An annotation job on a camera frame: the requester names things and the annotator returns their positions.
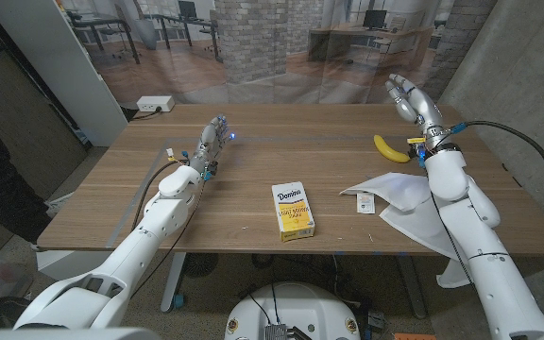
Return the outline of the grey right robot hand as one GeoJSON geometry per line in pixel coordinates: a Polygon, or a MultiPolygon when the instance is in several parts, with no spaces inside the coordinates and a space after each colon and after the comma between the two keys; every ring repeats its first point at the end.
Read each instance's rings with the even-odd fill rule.
{"type": "Polygon", "coordinates": [[[399,115],[408,123],[415,124],[426,138],[428,149],[451,142],[440,110],[413,82],[401,75],[390,74],[385,87],[394,100],[399,115]]]}

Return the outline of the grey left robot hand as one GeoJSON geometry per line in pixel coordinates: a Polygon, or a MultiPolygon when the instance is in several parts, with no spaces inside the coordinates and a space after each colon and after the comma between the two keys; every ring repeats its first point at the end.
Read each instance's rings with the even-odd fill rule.
{"type": "Polygon", "coordinates": [[[214,117],[206,125],[199,137],[195,152],[189,159],[189,165],[205,180],[209,180],[217,172],[220,153],[228,141],[235,139],[229,132],[228,122],[224,115],[214,117]]]}

